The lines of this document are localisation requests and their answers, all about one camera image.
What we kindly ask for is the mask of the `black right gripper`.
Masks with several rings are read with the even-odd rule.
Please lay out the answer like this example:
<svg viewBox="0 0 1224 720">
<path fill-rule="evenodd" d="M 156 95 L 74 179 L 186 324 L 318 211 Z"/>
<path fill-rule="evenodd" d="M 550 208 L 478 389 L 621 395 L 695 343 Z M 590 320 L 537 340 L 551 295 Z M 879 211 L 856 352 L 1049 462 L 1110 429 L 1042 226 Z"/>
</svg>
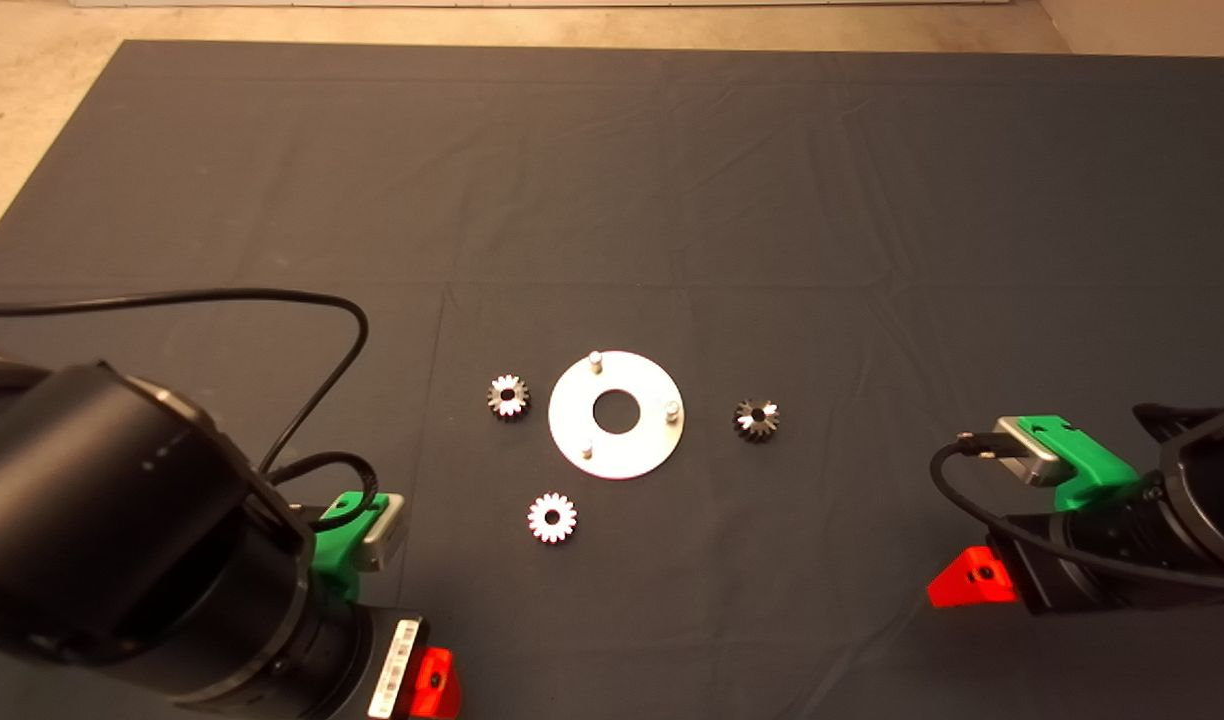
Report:
<svg viewBox="0 0 1224 720">
<path fill-rule="evenodd" d="M 1065 512 L 1005 516 L 1015 527 L 1066 546 Z M 936 609 L 1022 602 L 1031 613 L 1073 613 L 1083 610 L 1083 589 L 1064 560 L 1020 542 L 1000 530 L 987 531 L 988 547 L 968 547 L 927 585 Z"/>
</svg>

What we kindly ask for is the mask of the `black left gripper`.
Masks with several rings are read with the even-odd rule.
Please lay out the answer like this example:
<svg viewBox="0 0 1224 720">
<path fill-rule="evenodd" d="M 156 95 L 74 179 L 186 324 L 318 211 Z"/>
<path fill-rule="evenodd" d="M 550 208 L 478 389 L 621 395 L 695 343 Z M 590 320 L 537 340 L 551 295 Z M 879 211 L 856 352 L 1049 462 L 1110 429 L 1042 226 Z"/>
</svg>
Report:
<svg viewBox="0 0 1224 720">
<path fill-rule="evenodd" d="M 428 620 L 401 609 L 366 607 L 362 670 L 346 698 L 348 719 L 458 719 L 455 655 L 428 644 Z"/>
</svg>

